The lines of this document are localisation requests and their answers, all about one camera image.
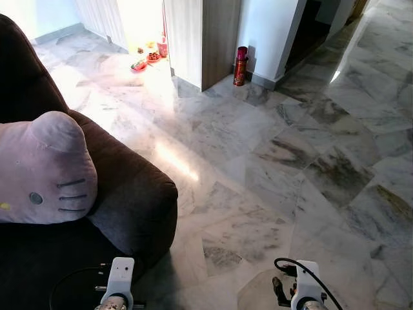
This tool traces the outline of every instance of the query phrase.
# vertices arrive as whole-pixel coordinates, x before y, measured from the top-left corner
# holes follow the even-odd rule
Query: fire extinguisher
[[[247,71],[247,52],[248,48],[241,46],[238,48],[237,61],[234,71],[234,85],[243,86],[245,82],[245,72]]]

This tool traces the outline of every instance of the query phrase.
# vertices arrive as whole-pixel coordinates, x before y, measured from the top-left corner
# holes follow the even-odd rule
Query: black cable
[[[317,283],[324,289],[324,291],[327,293],[327,295],[329,295],[329,297],[331,298],[331,300],[334,302],[334,305],[336,305],[337,309],[339,310],[343,310],[343,308],[340,306],[339,302],[334,298],[334,295],[330,292],[330,290],[327,289],[327,286],[325,286],[325,284],[307,267],[305,267],[302,263],[297,262],[296,260],[292,260],[291,258],[284,258],[284,257],[280,257],[277,258],[276,260],[274,260],[274,265],[276,266],[277,269],[282,270],[282,267],[278,266],[278,262],[289,262],[289,263],[293,263],[294,265],[297,265],[298,267],[304,269],[306,272],[309,273],[310,276],[313,277],[313,279],[315,281],[317,281]]]
[[[71,276],[77,274],[77,273],[82,273],[84,271],[90,271],[90,270],[101,270],[101,267],[87,267],[87,268],[82,268],[82,269],[78,269],[76,271],[73,271],[72,273],[67,274],[66,276],[64,276],[62,279],[60,279],[54,286],[53,289],[50,292],[49,295],[49,310],[53,310],[52,307],[52,299],[53,299],[53,295],[57,289],[57,287],[62,284],[62,282],[64,282],[65,280],[67,280],[68,278],[70,278]]]

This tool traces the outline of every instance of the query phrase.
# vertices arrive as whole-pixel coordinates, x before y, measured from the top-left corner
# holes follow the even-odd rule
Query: dark brown sofa
[[[0,300],[13,309],[48,309],[48,294],[60,278],[115,256],[135,258],[137,279],[168,251],[176,229],[174,182],[70,110],[25,35],[0,14],[0,123],[30,121],[49,110],[67,113],[83,129],[97,170],[98,195],[82,220],[0,224]],[[68,279],[56,291],[54,309],[93,309],[100,298],[93,285],[105,285],[107,279],[97,276]],[[75,301],[81,307],[73,307]]]

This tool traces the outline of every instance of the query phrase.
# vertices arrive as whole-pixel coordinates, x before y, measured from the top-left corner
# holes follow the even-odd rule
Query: sofa cushion
[[[83,131],[62,112],[0,124],[0,175],[0,222],[78,220],[97,194]]]

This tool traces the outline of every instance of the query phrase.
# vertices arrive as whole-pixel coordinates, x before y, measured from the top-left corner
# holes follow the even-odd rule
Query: sofa armrest
[[[97,171],[98,193],[89,220],[119,250],[150,267],[174,239],[174,182],[92,120],[72,110],[69,115],[82,127]]]

